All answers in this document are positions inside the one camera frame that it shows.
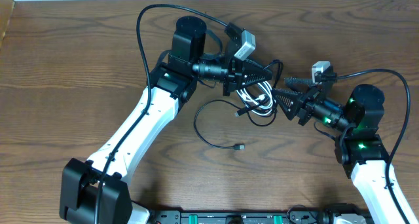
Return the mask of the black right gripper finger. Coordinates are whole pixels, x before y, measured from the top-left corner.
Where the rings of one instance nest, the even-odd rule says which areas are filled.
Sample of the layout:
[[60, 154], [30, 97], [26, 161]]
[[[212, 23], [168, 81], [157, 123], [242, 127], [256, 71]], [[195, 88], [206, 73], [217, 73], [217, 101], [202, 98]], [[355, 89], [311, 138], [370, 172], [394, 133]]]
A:
[[305, 84], [308, 87], [316, 85], [312, 79], [302, 79], [296, 77], [286, 77], [284, 79], [284, 83], [288, 88], [295, 88], [298, 84]]
[[302, 107], [302, 92], [273, 88], [272, 97], [290, 121], [294, 119]]

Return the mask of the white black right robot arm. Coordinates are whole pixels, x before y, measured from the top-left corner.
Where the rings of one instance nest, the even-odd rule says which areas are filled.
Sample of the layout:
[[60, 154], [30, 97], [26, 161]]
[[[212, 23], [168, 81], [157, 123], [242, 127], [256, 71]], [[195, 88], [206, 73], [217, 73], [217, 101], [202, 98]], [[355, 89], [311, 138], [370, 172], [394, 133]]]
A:
[[344, 78], [329, 62], [314, 65], [309, 79], [286, 78], [287, 87], [273, 89], [272, 96], [289, 120], [297, 117], [304, 126], [315, 119], [340, 132], [333, 137], [336, 159], [361, 194], [374, 223], [417, 223], [392, 164], [409, 122], [410, 90], [400, 73], [388, 72], [404, 84], [407, 100], [403, 125], [391, 151], [386, 150], [377, 133], [384, 115], [383, 91], [371, 84], [359, 84], [345, 104], [329, 99], [333, 85]]

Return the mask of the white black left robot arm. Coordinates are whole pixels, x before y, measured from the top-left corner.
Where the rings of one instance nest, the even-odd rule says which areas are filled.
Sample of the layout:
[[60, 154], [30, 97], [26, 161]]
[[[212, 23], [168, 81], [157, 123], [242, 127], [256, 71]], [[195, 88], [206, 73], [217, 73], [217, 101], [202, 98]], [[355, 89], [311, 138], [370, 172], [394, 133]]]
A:
[[59, 215], [70, 223], [146, 223], [149, 210], [130, 197], [134, 172], [161, 130], [172, 121], [199, 81], [220, 82], [223, 94], [272, 78], [251, 59], [255, 36], [234, 24], [225, 27], [227, 46], [206, 54], [210, 36], [195, 16], [178, 19], [169, 50], [150, 72], [147, 87], [115, 134], [86, 161], [71, 159], [62, 172]]

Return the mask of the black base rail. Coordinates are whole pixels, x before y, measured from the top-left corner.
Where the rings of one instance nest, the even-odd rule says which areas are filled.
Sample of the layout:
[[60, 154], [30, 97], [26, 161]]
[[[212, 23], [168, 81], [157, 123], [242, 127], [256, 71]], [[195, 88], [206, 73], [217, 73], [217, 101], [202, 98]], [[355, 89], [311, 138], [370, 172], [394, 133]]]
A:
[[191, 211], [152, 210], [147, 224], [373, 224], [369, 211], [355, 204], [330, 204], [323, 209], [302, 204], [288, 210], [264, 211]]

